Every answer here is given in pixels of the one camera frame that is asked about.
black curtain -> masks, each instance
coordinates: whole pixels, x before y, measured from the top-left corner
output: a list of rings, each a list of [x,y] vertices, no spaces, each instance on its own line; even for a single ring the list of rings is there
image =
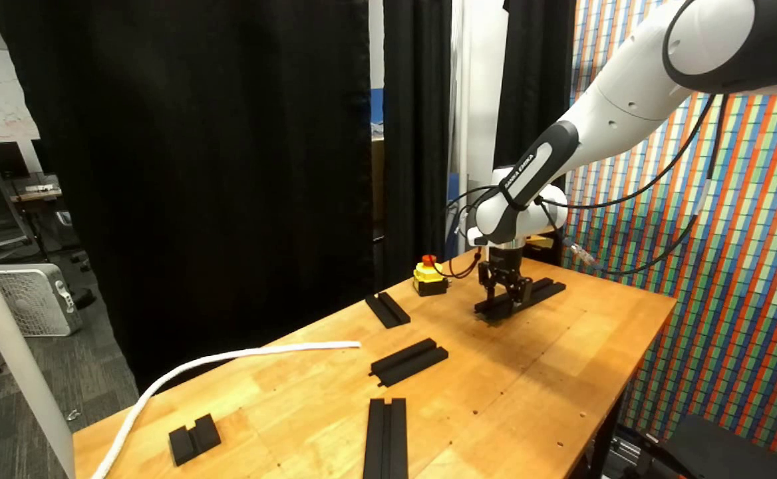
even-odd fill
[[[449,0],[387,0],[387,281],[445,251]]]
[[[139,386],[369,291],[364,0],[0,0]]]
[[[576,0],[505,0],[508,39],[501,84],[496,169],[516,165],[524,149],[569,108]],[[524,254],[562,265],[562,237],[554,247]]]

wooden table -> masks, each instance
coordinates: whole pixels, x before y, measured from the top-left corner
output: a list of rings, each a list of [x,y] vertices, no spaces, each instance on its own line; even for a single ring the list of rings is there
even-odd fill
[[[403,283],[389,293],[411,325],[387,330],[360,302],[276,342],[361,349],[238,361],[155,396],[111,476],[361,476],[380,396],[407,400],[411,476],[566,476],[675,302],[536,261],[522,271],[566,291],[492,329],[474,318],[477,274],[430,298]],[[392,390],[368,376],[422,339],[449,357]],[[168,434],[204,412],[220,446],[175,468]],[[78,476],[95,472],[122,415],[75,434]]]

white cable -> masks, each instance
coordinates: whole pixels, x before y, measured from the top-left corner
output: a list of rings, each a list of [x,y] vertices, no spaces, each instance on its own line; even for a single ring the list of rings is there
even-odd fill
[[[228,363],[228,361],[238,361],[238,357],[271,357],[271,355],[292,355],[292,353],[336,353],[336,349],[360,349],[360,346],[361,346],[360,342],[324,342],[324,345],[291,345],[291,346],[238,349],[238,353],[211,355],[211,357],[199,357],[199,361],[179,366],[175,371],[170,371],[163,379],[156,379],[139,396],[139,402],[127,411],[127,415],[124,415],[111,448],[107,451],[103,462],[98,464],[93,479],[103,479],[111,472],[111,467],[116,464],[120,451],[124,448],[127,432],[134,430],[134,423],[144,412],[146,402],[152,400],[152,395],[160,386],[164,386],[175,376],[182,376],[186,371],[194,371],[194,369],[202,369],[202,366]]]

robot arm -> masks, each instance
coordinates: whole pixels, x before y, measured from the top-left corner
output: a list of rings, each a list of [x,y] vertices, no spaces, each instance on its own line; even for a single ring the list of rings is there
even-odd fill
[[[777,0],[670,0],[605,65],[594,85],[542,130],[472,210],[472,234],[516,245],[549,229],[536,197],[581,165],[627,153],[691,92],[777,92]]]

colorful patterned backdrop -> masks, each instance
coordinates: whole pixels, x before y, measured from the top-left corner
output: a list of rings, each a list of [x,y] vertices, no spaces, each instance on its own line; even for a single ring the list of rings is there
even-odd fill
[[[657,0],[577,0],[576,96]],[[709,96],[691,96],[634,153],[569,177],[573,202],[613,200],[647,185],[679,149]],[[625,423],[670,436],[701,415],[777,454],[777,96],[729,96],[717,186],[705,172],[718,101],[682,165],[645,197],[576,213],[569,234],[606,269],[638,266],[679,237],[697,197],[702,215],[662,265],[621,283],[679,298],[647,355]]]

